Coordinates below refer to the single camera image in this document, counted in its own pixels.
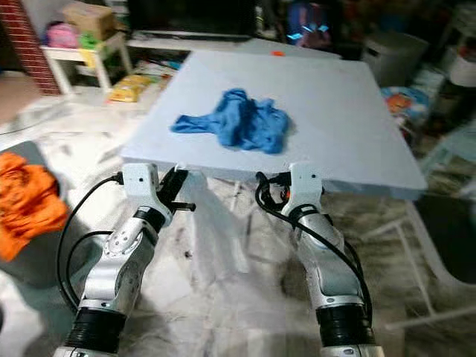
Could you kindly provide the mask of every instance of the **blue cloth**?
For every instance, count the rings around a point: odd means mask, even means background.
[[[201,117],[182,115],[170,127],[173,132],[211,132],[221,145],[245,150],[261,149],[267,154],[283,150],[289,126],[288,115],[273,107],[272,99],[248,99],[243,89],[223,93],[215,111]]]

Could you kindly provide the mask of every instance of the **orange object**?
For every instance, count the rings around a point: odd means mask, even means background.
[[[0,258],[10,262],[34,237],[60,230],[67,213],[43,166],[12,152],[0,155]]]

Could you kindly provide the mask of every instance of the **white shelf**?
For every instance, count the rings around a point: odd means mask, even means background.
[[[157,48],[178,51],[233,51],[240,44],[242,44],[242,42],[207,41],[202,39],[131,39],[127,42],[129,47]]]

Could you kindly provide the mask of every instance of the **white table leg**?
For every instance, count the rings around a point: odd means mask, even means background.
[[[66,95],[74,95],[73,87],[69,83],[61,64],[56,59],[49,57],[48,54],[45,54],[45,57],[61,92]]]
[[[131,59],[129,58],[129,52],[127,52],[127,48],[124,41],[122,41],[122,43],[119,46],[119,54],[120,54],[120,58],[122,59],[122,64],[124,65],[124,68],[126,69],[126,73],[132,74],[132,63],[131,63]]]
[[[96,74],[99,80],[99,85],[103,89],[104,93],[109,93],[109,91],[111,90],[111,81],[109,80],[109,75],[107,74],[106,67],[104,67],[104,63],[99,54],[94,54],[94,61],[96,65]]]

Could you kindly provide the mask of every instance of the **floor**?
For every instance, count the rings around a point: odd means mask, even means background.
[[[140,103],[107,103],[95,90],[83,89],[76,100],[41,99],[16,124],[0,126],[0,132],[11,132],[0,135],[0,149],[25,140],[39,145],[50,168],[67,178],[72,205],[99,178],[119,170],[121,145],[158,94],[151,87]],[[434,144],[426,138],[422,151]],[[430,188],[453,194],[474,174],[473,166],[455,161],[431,177]],[[209,179],[208,187],[184,190],[184,197],[201,205],[213,202],[211,209],[222,214],[222,221],[206,225],[210,214],[177,213],[161,232],[119,356],[316,356],[317,324],[308,310],[289,228],[260,212],[251,221],[240,219],[251,201],[246,190],[237,199],[236,216],[227,215],[233,184]],[[476,356],[475,315],[389,329],[428,311],[396,233],[363,236],[403,215],[405,203],[349,193],[327,193],[323,201],[360,255],[375,306],[376,336],[386,356]],[[91,229],[108,229],[127,214],[122,190],[110,185],[91,197],[80,218]],[[194,225],[203,229],[196,231]],[[449,288],[438,281],[412,228],[404,226],[404,231],[435,309],[444,312],[474,303],[476,289]],[[55,288],[35,290],[4,273],[0,303],[5,310],[0,356],[50,356],[71,323]]]
[[[0,74],[0,125],[15,119],[17,112],[40,96],[34,81],[21,72]]]

